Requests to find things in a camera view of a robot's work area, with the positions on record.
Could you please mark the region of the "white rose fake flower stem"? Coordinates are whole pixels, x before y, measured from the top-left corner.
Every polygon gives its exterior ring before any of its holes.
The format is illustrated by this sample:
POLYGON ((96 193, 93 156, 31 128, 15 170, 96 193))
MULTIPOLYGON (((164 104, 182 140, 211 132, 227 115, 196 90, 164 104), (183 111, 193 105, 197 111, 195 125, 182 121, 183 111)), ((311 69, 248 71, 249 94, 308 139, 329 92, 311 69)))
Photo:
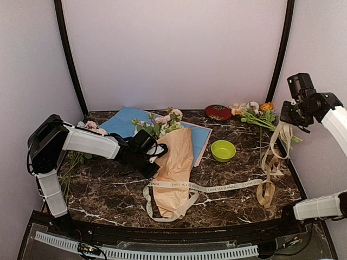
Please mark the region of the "white rose fake flower stem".
POLYGON ((132 124, 136 127, 136 133, 138 133, 140 130, 144 130, 148 134, 150 134, 153 138, 159 139, 160 138, 160 129, 161 126, 159 123, 155 121, 155 116, 153 113, 149 114, 149 120, 151 123, 147 123, 145 121, 139 121, 138 119, 132 119, 132 124))

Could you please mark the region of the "beige pink wrapping paper sheet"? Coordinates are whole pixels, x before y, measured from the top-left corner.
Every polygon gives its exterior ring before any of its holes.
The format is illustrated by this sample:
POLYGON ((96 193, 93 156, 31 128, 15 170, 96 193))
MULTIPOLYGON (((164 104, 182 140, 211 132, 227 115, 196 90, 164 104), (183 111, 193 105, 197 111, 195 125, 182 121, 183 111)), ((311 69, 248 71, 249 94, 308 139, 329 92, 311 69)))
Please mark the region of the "beige pink wrapping paper sheet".
MULTIPOLYGON (((158 142, 166 144, 168 152, 156 159, 160 169, 155 181, 188 182, 194 164, 191 129, 174 130, 159 138, 158 142)), ((153 187, 152 190, 159 213, 164 218, 171 218, 189 199, 188 188, 153 187)))

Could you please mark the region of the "white printed ribbon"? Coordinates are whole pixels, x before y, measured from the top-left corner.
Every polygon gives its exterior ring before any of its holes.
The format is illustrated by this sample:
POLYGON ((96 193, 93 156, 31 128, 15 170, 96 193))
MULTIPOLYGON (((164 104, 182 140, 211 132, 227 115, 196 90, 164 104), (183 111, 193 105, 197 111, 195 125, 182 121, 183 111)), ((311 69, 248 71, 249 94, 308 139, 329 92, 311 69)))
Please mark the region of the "white printed ribbon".
MULTIPOLYGON (((261 164, 263 158, 266 158, 266 163, 269 163, 270 160, 275 157, 273 152, 268 148, 265 153, 261 155, 261 164)), ((243 189, 246 187, 251 186, 258 186, 261 184, 264 180, 262 179, 254 179, 242 183, 234 183, 234 184, 228 184, 228 185, 221 185, 221 186, 212 186, 212 187, 204 187, 192 182, 165 182, 165 181, 151 181, 149 184, 147 184, 143 189, 143 196, 146 199, 146 211, 148 216, 156 221, 156 222, 173 222, 180 218, 180 216, 184 215, 184 213, 193 206, 193 204, 196 202, 196 200, 199 198, 199 193, 216 193, 216 192, 224 192, 224 191, 232 191, 232 190, 238 190, 243 189), (192 196, 186 201, 183 206, 179 207, 174 213, 171 218, 156 218, 153 216, 153 209, 151 205, 151 196, 149 193, 150 187, 166 187, 166 188, 188 188, 189 191, 192 193, 192 196)))

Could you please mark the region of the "pink rose fake flower stem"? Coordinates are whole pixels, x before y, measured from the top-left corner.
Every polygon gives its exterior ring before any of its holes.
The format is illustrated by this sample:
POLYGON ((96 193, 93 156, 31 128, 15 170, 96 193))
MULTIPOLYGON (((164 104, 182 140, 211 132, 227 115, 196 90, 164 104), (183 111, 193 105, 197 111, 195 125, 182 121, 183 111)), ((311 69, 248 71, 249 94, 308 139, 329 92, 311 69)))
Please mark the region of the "pink rose fake flower stem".
POLYGON ((160 127, 159 133, 161 136, 184 127, 181 123, 183 117, 181 110, 168 107, 166 112, 167 115, 154 119, 156 125, 160 127))

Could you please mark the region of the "brown twine ribbon bundle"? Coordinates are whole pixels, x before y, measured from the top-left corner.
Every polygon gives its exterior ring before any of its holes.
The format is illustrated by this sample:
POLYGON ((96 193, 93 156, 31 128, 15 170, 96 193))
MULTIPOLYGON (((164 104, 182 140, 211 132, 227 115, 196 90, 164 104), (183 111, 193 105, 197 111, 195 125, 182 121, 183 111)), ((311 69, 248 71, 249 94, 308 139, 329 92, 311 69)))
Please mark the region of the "brown twine ribbon bundle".
POLYGON ((280 166, 281 161, 277 157, 273 157, 269 163, 266 163, 266 158, 262 160, 261 167, 266 174, 266 179, 257 186, 256 198, 265 209, 271 206, 276 190, 276 185, 271 181, 271 176, 284 176, 280 166))

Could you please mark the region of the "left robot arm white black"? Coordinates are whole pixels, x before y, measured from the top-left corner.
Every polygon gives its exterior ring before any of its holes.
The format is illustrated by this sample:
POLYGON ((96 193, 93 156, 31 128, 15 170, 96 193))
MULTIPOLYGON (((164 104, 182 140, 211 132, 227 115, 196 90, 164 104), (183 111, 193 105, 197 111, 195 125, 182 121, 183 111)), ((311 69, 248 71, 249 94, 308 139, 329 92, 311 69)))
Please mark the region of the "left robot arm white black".
POLYGON ((145 130, 122 138, 119 134, 100 134, 64 122, 52 114, 29 137, 27 170, 35 176, 53 217, 55 227, 65 236, 76 232, 76 223, 67 216, 68 209, 57 177, 58 160, 64 151, 81 152, 128 164, 146 179, 152 178, 159 166, 156 159, 168 152, 145 130))

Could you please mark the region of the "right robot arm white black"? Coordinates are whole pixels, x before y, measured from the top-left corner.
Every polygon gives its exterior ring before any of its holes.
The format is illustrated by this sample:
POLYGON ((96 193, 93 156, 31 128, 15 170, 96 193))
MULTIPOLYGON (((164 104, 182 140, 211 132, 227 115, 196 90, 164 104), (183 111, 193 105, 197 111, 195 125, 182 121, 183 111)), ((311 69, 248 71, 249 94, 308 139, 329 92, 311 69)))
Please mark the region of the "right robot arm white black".
MULTIPOLYGON (((298 127, 309 133, 308 127, 318 124, 325 136, 346 155, 346 108, 332 92, 316 91, 308 73, 297 73, 287 78, 291 100, 284 101, 280 112, 280 129, 298 127)), ((298 221, 309 219, 346 218, 346 189, 294 203, 284 218, 277 222, 277 231, 288 235, 298 221)))

